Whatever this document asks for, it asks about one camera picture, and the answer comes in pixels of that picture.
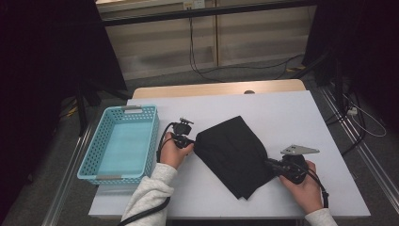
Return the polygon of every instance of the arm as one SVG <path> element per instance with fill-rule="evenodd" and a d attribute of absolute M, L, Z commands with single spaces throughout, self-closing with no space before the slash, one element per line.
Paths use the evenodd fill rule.
<path fill-rule="evenodd" d="M 311 161 L 307 161 L 309 169 L 316 172 L 316 166 Z M 305 211 L 305 219 L 311 226 L 335 226 L 337 223 L 332 218 L 329 210 L 323 208 L 320 196 L 320 186 L 308 175 L 300 185 L 295 185 L 280 176 L 281 182 L 293 194 L 296 202 Z"/>
<path fill-rule="evenodd" d="M 186 155 L 192 149 L 193 144 L 187 148 L 179 149 L 171 139 L 170 133 L 166 133 L 164 147 L 161 151 L 161 163 L 157 163 L 152 177 L 144 177 L 133 194 L 126 207 L 122 220 L 160 205 L 167 197 L 173 194 L 170 187 L 172 179 L 177 175 L 177 168 L 182 164 Z M 129 225 L 165 225 L 167 209 L 163 209 L 150 216 L 139 219 Z"/>

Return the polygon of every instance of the blue plastic basket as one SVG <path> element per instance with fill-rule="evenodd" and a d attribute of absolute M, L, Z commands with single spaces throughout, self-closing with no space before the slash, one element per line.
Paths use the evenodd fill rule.
<path fill-rule="evenodd" d="M 152 171 L 158 125 L 155 105 L 108 107 L 77 177 L 94 185 L 140 183 Z"/>

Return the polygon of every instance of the sleeve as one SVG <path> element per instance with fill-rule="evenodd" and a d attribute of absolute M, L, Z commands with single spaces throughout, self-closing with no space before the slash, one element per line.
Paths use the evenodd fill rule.
<path fill-rule="evenodd" d="M 157 163 L 152 177 L 144 177 L 126 206 L 121 220 L 125 220 L 135 214 L 141 213 L 160 205 L 167 197 L 173 194 L 174 189 L 169 186 L 176 176 L 177 170 L 173 167 Z M 150 216 L 141 218 L 129 224 L 133 225 L 165 225 L 167 220 L 167 208 Z"/>
<path fill-rule="evenodd" d="M 305 219 L 311 226 L 337 226 L 327 208 L 316 210 L 306 215 Z"/>

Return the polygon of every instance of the white cable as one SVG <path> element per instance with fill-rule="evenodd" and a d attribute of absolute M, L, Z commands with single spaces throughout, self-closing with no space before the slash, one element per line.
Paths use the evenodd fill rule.
<path fill-rule="evenodd" d="M 345 95 L 343 96 L 344 98 L 346 98 L 346 100 L 348 100 L 353 106 L 355 106 L 357 109 L 359 109 L 361 112 L 363 112 L 364 114 L 366 114 L 368 117 L 370 117 L 372 120 L 374 120 L 376 123 L 379 124 L 379 126 L 381 126 L 381 128 L 384 130 L 384 134 L 383 135 L 376 135 L 373 134 L 372 132 L 368 131 L 367 129 L 363 128 L 353 117 L 352 115 L 352 120 L 355 122 L 355 124 L 358 125 L 358 127 L 360 127 L 362 130 L 364 130 L 366 133 L 368 133 L 371 136 L 374 137 L 384 137 L 385 135 L 387 135 L 387 130 L 385 129 L 385 127 L 375 118 L 373 118 L 373 116 L 371 116 L 369 113 L 367 113 L 366 111 L 364 111 L 363 109 L 361 109 L 359 106 L 355 105 L 355 103 L 353 103 L 351 100 L 349 100 L 349 98 L 347 98 Z"/>

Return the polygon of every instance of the folded black fabric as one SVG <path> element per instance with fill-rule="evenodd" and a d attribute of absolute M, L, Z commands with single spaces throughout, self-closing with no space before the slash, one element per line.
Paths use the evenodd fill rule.
<path fill-rule="evenodd" d="M 266 149 L 241 116 L 198 133 L 194 152 L 237 199 L 274 177 Z"/>

